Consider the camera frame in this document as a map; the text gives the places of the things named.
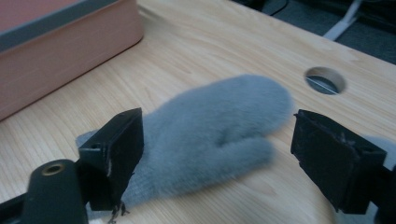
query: cardboard box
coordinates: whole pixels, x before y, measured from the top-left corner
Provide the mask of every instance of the cardboard box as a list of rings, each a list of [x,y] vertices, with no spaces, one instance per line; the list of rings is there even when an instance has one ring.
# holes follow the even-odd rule
[[[136,44],[135,0],[0,2],[0,119]]]

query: fuzzy mitten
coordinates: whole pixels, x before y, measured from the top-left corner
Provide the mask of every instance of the fuzzy mitten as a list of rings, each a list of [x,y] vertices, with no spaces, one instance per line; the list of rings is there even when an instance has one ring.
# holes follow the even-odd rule
[[[291,117],[292,99],[268,77],[242,75],[181,93],[143,117],[145,148],[127,207],[242,175],[273,157],[265,135]],[[78,137],[81,146],[94,132]]]

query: wooden table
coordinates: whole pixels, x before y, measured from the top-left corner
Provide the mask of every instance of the wooden table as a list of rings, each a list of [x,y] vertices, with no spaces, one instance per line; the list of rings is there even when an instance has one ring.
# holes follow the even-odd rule
[[[115,114],[136,107],[147,114],[183,91],[245,73],[287,87],[295,111],[396,140],[395,65],[225,0],[142,0],[139,11],[146,30],[139,44],[0,122],[0,202],[24,193],[37,166],[75,161],[75,138]],[[315,66],[338,71],[346,90],[308,87],[304,73]],[[144,203],[118,223],[333,223],[331,207],[290,155],[294,122],[271,135],[271,167]]]

